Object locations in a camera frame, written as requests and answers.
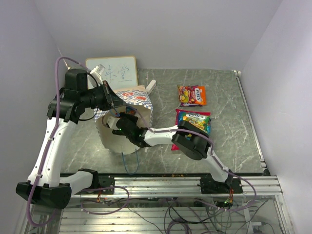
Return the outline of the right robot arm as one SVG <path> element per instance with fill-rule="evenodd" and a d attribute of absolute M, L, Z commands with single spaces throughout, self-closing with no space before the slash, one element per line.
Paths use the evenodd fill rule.
<path fill-rule="evenodd" d="M 120 114 L 109 124 L 114 135 L 126 137 L 139 148 L 168 144 L 176 145 L 188 158 L 205 161 L 216 189 L 225 193 L 232 187 L 233 173 L 217 157 L 208 134 L 183 120 L 168 128 L 143 128 L 137 126 L 138 117 Z"/>

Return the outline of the red chips bag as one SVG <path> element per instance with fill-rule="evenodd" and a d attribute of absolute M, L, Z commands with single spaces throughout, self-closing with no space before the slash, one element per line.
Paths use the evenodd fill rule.
<path fill-rule="evenodd" d="M 171 150 L 172 150 L 172 151 L 178 151 L 178 150 L 179 150 L 179 147 L 178 147 L 177 145 L 173 144 L 173 145 L 171 146 Z"/>

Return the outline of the checkered paper bag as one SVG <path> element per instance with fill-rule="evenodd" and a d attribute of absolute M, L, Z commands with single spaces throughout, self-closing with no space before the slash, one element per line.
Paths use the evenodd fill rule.
<path fill-rule="evenodd" d="M 116 89 L 122 100 L 114 108 L 98 111 L 95 123 L 104 148 L 121 156 L 147 147 L 142 136 L 153 122 L 153 105 L 143 85 Z"/>

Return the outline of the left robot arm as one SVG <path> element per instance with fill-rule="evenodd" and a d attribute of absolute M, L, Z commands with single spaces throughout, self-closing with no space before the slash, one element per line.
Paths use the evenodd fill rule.
<path fill-rule="evenodd" d="M 125 104 L 107 81 L 88 89 L 88 75 L 82 69 L 68 70 L 65 86 L 57 89 L 48 105 L 45 139 L 38 159 L 27 181 L 16 187 L 16 193 L 31 204 L 61 210 L 72 195 L 82 190 L 93 194 L 99 189 L 98 172 L 92 169 L 80 169 L 69 177 L 60 177 L 68 143 L 85 110 L 109 111 Z"/>

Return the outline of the green Fox's candy bag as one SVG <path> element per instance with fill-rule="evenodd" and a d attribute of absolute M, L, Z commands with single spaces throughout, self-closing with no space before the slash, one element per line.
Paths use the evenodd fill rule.
<path fill-rule="evenodd" d="M 195 112 L 176 109 L 175 124 L 179 125 L 181 121 L 187 121 L 206 133 L 210 133 L 210 112 Z"/>

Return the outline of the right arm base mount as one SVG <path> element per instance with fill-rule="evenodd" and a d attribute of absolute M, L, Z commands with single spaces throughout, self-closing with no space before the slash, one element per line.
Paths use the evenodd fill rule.
<path fill-rule="evenodd" d="M 210 174 L 205 175 L 200 179 L 199 187 L 202 194 L 234 194 L 243 193 L 241 180 L 233 178 L 232 175 L 228 175 L 225 182 L 217 182 L 213 180 Z"/>

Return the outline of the red Skittles bag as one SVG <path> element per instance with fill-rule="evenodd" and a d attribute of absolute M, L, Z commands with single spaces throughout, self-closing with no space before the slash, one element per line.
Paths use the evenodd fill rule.
<path fill-rule="evenodd" d="M 136 111 L 136 109 L 133 109 L 133 108 L 130 108 L 130 107 L 126 107 L 125 113 L 129 114 L 129 115 L 132 115 L 132 116 L 135 116 L 137 111 Z"/>

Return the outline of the purple snack bag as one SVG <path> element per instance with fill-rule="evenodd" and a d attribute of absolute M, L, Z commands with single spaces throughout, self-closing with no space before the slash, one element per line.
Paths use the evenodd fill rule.
<path fill-rule="evenodd" d="M 202 104 L 197 103 L 180 103 L 180 107 L 201 107 Z"/>

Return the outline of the orange yellow snack bag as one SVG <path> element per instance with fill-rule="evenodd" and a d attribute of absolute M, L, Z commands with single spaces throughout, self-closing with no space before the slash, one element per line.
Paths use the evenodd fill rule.
<path fill-rule="evenodd" d="M 193 85 L 182 86 L 178 85 L 178 99 L 180 103 L 197 103 L 206 105 L 205 86 Z"/>

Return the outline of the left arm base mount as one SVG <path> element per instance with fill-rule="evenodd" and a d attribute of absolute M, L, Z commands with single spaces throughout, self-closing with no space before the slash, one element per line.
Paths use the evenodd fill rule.
<path fill-rule="evenodd" d="M 114 186 L 115 179 L 111 175 L 96 174 L 93 176 L 91 186 L 80 192 L 101 192 L 104 195 L 112 195 L 114 193 Z"/>

